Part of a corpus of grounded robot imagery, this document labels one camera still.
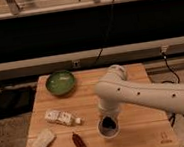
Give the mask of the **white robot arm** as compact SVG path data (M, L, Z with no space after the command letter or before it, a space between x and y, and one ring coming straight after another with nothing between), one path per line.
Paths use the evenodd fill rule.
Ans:
M94 88L103 113L117 114L120 103L129 103L184 115L184 84L136 83L127 80L121 65L112 65Z

